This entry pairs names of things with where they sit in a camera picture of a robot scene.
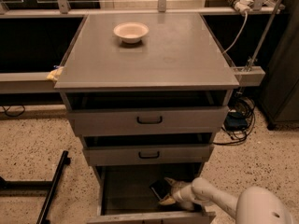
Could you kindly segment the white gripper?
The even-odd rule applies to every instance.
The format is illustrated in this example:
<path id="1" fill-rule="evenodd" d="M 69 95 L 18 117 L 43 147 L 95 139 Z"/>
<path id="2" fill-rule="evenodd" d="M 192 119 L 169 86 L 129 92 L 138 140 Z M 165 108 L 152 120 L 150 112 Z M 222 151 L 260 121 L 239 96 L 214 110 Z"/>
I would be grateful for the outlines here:
<path id="1" fill-rule="evenodd" d="M 176 202 L 179 206 L 187 211 L 193 211 L 193 198 L 192 185 L 184 181 L 175 180 L 170 177 L 164 179 L 171 187 L 171 195 L 167 194 L 159 201 L 159 205 L 172 205 Z"/>

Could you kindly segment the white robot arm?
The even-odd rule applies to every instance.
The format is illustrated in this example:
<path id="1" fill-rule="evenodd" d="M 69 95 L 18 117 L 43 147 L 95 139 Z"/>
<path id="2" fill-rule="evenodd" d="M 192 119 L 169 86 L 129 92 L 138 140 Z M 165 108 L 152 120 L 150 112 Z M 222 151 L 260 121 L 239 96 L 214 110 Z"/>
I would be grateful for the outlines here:
<path id="1" fill-rule="evenodd" d="M 164 180 L 170 190 L 159 201 L 161 205 L 181 203 L 187 209 L 192 203 L 214 203 L 233 218 L 235 224 L 298 224 L 285 204 L 268 189 L 249 187 L 235 197 L 203 177 L 192 182 L 169 177 Z"/>

